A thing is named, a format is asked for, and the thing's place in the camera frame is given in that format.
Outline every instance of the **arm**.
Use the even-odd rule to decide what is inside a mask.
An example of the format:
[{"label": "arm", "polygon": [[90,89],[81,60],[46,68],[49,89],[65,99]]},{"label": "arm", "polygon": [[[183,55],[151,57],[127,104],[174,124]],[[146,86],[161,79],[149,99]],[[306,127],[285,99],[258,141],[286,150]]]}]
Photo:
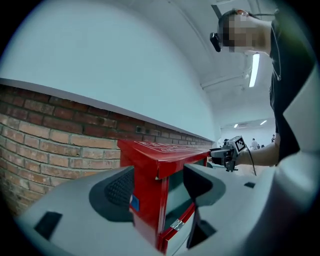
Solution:
[{"label": "arm", "polygon": [[[255,166],[274,166],[279,160],[279,145],[280,135],[275,134],[275,140],[273,143],[257,149],[252,150],[251,155]],[[235,161],[235,165],[251,165],[251,159],[247,150],[241,152]]]}]

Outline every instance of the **black t-shirt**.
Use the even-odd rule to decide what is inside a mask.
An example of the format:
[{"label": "black t-shirt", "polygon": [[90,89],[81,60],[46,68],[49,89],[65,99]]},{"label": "black t-shirt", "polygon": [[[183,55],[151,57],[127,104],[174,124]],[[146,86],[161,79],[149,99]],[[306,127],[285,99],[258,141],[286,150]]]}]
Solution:
[{"label": "black t-shirt", "polygon": [[[305,84],[314,67],[315,57],[307,50],[301,40],[297,40],[297,38],[291,40],[291,36],[286,33],[277,19],[272,22],[272,28],[275,36],[271,30],[270,57],[274,71],[269,94],[270,105],[275,117],[275,132],[280,135],[279,161],[281,161],[300,150],[295,135],[283,113]],[[280,81],[278,81],[276,74],[280,75]]]}]

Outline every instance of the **brick wall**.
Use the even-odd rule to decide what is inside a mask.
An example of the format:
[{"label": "brick wall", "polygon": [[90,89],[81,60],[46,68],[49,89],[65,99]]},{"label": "brick wall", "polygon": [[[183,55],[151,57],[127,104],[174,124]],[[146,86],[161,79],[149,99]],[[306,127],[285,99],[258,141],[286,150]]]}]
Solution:
[{"label": "brick wall", "polygon": [[119,113],[0,85],[0,182],[13,214],[63,182],[119,167],[117,139],[212,145]]}]

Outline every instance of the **fluorescent light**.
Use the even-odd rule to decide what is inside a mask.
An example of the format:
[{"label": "fluorescent light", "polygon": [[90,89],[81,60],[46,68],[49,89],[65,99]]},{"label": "fluorescent light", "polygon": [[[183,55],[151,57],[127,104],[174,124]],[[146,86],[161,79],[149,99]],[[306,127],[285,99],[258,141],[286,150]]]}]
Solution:
[{"label": "fluorescent light", "polygon": [[249,87],[255,86],[255,82],[258,74],[259,59],[260,59],[260,54],[253,55],[252,71],[251,71]]}]

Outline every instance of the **blue sticker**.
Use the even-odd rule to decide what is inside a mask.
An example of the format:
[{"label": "blue sticker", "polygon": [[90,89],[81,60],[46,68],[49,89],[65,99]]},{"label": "blue sticker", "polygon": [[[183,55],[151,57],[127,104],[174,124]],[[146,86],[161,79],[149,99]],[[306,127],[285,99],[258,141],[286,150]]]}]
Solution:
[{"label": "blue sticker", "polygon": [[136,212],[139,212],[139,199],[132,195],[131,206]]}]

